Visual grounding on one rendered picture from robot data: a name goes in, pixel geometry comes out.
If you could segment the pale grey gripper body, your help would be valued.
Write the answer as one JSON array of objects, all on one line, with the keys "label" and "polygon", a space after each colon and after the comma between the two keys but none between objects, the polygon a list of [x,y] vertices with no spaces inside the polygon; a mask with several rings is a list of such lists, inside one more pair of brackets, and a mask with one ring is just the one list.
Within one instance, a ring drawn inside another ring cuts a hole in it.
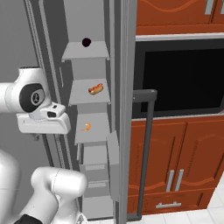
[{"label": "pale grey gripper body", "polygon": [[34,120],[28,114],[17,114],[18,128],[22,133],[66,135],[71,123],[66,113],[60,117]]}]

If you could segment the grey freezer shelf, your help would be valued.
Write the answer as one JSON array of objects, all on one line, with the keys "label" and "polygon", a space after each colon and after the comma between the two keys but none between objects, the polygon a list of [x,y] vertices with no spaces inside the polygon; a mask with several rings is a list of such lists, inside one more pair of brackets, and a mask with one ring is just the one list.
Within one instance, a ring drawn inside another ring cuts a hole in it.
[{"label": "grey freezer shelf", "polygon": [[[92,95],[88,90],[98,84],[102,84],[103,90]],[[86,103],[105,102],[110,103],[108,83],[105,79],[74,80],[70,94],[69,104],[78,105]]]},{"label": "grey freezer shelf", "polygon": [[74,59],[106,59],[109,60],[109,52],[104,41],[94,41],[85,47],[81,42],[69,42],[63,53],[62,61]]},{"label": "grey freezer shelf", "polygon": [[[89,131],[81,131],[86,126],[86,123],[91,124]],[[99,114],[80,114],[77,118],[75,143],[93,143],[106,140],[106,136],[110,133],[109,119],[107,113]]]}]

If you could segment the hot dog in bun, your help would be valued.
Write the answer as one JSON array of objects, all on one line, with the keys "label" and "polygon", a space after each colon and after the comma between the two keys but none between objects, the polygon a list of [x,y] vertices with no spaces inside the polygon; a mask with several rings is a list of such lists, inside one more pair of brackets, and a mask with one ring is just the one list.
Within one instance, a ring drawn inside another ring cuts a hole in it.
[{"label": "hot dog in bun", "polygon": [[94,86],[94,87],[91,87],[88,92],[91,94],[91,95],[96,95],[98,93],[100,93],[101,91],[103,90],[103,85],[101,83],[99,83],[98,85]]}]

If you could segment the grey freezer drawer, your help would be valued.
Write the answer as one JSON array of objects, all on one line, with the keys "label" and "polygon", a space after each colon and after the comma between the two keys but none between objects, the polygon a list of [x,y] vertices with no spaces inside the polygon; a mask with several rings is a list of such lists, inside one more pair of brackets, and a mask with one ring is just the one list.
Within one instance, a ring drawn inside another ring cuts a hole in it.
[{"label": "grey freezer drawer", "polygon": [[80,171],[86,175],[89,182],[109,179],[108,166],[106,164],[81,164]]},{"label": "grey freezer drawer", "polygon": [[87,190],[84,193],[85,198],[101,197],[109,195],[109,182],[108,181],[96,181],[89,182]]}]

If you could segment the grey fridge door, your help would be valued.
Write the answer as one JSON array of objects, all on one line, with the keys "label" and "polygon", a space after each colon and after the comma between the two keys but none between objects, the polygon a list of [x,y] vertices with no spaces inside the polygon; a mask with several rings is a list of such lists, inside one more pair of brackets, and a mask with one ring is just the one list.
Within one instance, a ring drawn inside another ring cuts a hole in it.
[{"label": "grey fridge door", "polygon": [[[37,64],[24,0],[0,0],[0,82],[13,82],[20,67]],[[21,133],[14,114],[0,115],[0,149],[18,161],[25,176],[49,165],[44,141]]]}]

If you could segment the orange wooden cupboard door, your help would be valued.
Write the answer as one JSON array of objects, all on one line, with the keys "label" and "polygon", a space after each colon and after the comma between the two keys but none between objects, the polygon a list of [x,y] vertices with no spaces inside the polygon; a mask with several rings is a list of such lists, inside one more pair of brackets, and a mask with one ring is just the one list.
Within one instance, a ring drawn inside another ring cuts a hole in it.
[{"label": "orange wooden cupboard door", "polygon": [[189,118],[178,161],[179,190],[213,188],[224,171],[224,115]]},{"label": "orange wooden cupboard door", "polygon": [[[129,189],[133,193],[140,187],[145,124],[146,121],[134,121],[131,124]],[[166,190],[169,171],[175,168],[184,130],[183,122],[153,122],[144,188],[147,193]]]},{"label": "orange wooden cupboard door", "polygon": [[206,0],[138,0],[138,26],[203,25],[210,20],[205,14]]},{"label": "orange wooden cupboard door", "polygon": [[222,0],[215,0],[214,7],[213,7],[212,20],[211,20],[213,24],[224,25],[224,15],[221,15],[221,2]]}]

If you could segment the black built-in oven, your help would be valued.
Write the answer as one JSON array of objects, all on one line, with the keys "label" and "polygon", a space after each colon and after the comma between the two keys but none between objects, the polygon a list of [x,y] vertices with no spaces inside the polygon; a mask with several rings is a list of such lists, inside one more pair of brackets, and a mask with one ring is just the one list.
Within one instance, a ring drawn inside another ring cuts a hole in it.
[{"label": "black built-in oven", "polygon": [[155,117],[224,114],[224,32],[137,36],[134,70]]}]

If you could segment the orange wooden drawer front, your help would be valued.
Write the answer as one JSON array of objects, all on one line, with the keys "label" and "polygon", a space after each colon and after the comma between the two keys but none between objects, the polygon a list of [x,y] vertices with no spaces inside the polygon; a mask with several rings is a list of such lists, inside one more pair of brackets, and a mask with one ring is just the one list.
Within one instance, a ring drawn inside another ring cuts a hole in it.
[{"label": "orange wooden drawer front", "polygon": [[[142,215],[205,209],[213,193],[214,189],[208,188],[196,191],[145,194],[143,196]],[[156,205],[160,202],[169,204],[173,201],[181,202],[182,206],[156,209]]]}]

